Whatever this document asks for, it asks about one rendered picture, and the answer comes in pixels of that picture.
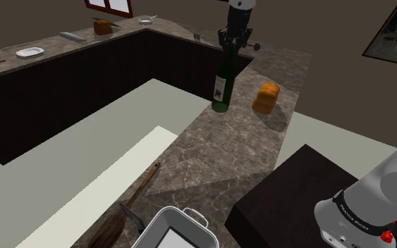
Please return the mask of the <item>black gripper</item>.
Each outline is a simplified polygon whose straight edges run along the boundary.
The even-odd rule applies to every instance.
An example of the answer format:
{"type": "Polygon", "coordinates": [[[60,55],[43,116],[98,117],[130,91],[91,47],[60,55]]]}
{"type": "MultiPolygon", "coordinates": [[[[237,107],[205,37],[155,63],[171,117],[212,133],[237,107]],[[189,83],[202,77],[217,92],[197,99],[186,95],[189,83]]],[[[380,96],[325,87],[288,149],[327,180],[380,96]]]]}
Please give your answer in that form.
{"type": "Polygon", "coordinates": [[[245,48],[253,29],[248,27],[252,7],[241,9],[239,6],[229,6],[227,26],[218,30],[219,44],[223,50],[234,50],[233,40],[238,38],[238,46],[245,48]]]}

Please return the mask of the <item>dark green wine bottle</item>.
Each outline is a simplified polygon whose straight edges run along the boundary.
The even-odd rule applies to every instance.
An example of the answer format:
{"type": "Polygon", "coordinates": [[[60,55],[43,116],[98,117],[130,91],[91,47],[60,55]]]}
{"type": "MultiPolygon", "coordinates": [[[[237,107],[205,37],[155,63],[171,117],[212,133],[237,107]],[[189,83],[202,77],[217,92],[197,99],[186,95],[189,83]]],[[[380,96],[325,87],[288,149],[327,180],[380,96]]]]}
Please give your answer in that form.
{"type": "Polygon", "coordinates": [[[212,109],[218,113],[228,110],[236,78],[236,69],[233,60],[236,57],[236,45],[230,43],[224,54],[215,77],[212,109]]]}

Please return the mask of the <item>orange bread loaf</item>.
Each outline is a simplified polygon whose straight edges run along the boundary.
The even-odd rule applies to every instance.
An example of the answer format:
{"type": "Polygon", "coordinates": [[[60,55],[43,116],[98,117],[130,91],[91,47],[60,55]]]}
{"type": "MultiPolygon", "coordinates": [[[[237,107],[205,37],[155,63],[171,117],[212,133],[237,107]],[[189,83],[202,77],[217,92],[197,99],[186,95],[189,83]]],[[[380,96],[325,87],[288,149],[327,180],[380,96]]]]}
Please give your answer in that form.
{"type": "Polygon", "coordinates": [[[110,35],[114,31],[108,20],[95,20],[93,22],[93,29],[96,35],[110,35]]]}
{"type": "Polygon", "coordinates": [[[252,103],[252,109],[262,114],[270,114],[280,92],[280,87],[273,82],[264,83],[252,103]]]}

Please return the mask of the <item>dark blade knife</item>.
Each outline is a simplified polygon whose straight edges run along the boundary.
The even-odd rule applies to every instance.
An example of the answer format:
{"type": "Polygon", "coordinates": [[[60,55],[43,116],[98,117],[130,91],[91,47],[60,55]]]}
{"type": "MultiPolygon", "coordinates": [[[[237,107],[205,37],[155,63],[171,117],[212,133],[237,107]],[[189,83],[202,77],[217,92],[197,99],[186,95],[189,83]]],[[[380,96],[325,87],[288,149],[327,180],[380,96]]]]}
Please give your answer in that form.
{"type": "Polygon", "coordinates": [[[107,20],[107,19],[104,19],[104,18],[94,18],[94,17],[92,17],[92,19],[93,19],[93,20],[105,20],[106,22],[108,22],[108,23],[109,23],[111,26],[113,26],[113,27],[121,27],[121,26],[119,26],[119,25],[117,25],[117,24],[111,22],[110,20],[107,20]]]}

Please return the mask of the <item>red-framed window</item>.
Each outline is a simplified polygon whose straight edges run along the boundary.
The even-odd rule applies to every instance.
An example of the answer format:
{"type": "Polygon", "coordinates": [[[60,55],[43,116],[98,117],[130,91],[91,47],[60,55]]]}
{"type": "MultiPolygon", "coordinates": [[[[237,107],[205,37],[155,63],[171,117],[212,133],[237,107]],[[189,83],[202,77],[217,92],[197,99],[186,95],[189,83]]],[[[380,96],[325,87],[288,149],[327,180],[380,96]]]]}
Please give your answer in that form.
{"type": "Polygon", "coordinates": [[[87,8],[110,13],[123,18],[132,18],[133,10],[130,0],[84,0],[87,8]]]}

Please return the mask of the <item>dark kitchen counter cabinet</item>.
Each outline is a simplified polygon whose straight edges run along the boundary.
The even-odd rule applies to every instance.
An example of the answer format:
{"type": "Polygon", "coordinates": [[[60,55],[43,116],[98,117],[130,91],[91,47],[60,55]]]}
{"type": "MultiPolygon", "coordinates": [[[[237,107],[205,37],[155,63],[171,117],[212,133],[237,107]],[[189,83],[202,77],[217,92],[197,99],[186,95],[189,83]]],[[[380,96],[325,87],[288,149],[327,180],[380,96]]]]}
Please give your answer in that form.
{"type": "Polygon", "coordinates": [[[212,100],[222,49],[151,29],[0,72],[0,164],[157,79],[212,100]]]}

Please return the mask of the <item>grey metal roasting pan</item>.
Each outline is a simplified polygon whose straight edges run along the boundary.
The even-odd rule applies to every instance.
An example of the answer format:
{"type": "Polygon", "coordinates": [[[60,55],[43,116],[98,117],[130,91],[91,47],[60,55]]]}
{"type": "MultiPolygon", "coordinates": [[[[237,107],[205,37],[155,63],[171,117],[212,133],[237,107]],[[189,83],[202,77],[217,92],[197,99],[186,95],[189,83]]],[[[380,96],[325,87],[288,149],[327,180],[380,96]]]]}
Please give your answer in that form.
{"type": "Polygon", "coordinates": [[[209,221],[195,209],[160,209],[131,248],[220,248],[209,221]]]}

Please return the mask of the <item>white plate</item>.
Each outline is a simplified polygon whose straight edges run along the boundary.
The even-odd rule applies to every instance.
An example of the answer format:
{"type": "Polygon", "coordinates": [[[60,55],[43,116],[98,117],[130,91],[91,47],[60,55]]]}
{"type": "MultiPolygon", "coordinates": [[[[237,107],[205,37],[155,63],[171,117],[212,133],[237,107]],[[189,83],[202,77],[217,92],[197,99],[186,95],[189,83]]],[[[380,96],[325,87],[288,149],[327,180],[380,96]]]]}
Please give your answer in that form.
{"type": "Polygon", "coordinates": [[[27,58],[43,54],[44,50],[40,47],[30,47],[16,52],[16,56],[27,58]]]}

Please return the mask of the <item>black kitchen tool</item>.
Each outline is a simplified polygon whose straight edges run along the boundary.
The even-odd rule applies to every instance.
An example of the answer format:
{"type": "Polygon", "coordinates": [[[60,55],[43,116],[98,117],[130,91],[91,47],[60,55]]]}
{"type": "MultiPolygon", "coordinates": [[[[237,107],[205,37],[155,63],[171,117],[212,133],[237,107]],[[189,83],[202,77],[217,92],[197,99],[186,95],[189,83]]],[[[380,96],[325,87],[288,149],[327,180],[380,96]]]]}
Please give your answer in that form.
{"type": "Polygon", "coordinates": [[[142,234],[144,232],[145,228],[146,228],[144,222],[142,221],[142,219],[138,215],[133,213],[130,210],[130,208],[128,208],[124,204],[120,203],[119,206],[125,212],[125,214],[127,215],[128,219],[130,219],[137,226],[138,232],[140,234],[142,234]]]}

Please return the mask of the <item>grey long utensil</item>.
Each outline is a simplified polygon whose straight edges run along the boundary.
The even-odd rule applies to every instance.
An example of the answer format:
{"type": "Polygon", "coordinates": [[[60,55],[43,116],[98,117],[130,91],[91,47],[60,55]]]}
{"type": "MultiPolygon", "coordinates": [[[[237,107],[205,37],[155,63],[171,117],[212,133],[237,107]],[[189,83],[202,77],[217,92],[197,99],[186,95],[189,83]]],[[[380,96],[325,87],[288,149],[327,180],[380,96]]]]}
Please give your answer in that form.
{"type": "Polygon", "coordinates": [[[16,48],[19,48],[19,47],[27,46],[29,44],[30,44],[29,42],[26,42],[26,43],[22,43],[22,44],[17,44],[17,45],[13,45],[13,46],[4,47],[2,49],[2,51],[8,51],[8,50],[11,50],[11,49],[16,49],[16,48]]]}

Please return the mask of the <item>brown wooden spoon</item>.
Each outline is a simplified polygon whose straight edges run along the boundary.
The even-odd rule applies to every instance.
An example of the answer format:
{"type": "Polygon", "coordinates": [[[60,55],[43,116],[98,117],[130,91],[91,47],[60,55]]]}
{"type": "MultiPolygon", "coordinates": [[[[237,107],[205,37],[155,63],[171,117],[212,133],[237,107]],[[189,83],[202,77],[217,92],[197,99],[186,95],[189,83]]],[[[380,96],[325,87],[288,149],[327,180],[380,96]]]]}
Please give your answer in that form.
{"type": "MultiPolygon", "coordinates": [[[[140,186],[136,189],[132,197],[126,202],[125,206],[130,208],[143,189],[146,187],[147,183],[152,179],[154,174],[157,172],[160,166],[160,162],[156,162],[148,174],[145,176],[140,186]]],[[[119,209],[112,213],[98,228],[94,233],[91,240],[88,243],[87,248],[112,248],[126,225],[128,216],[125,211],[119,209]]]]}

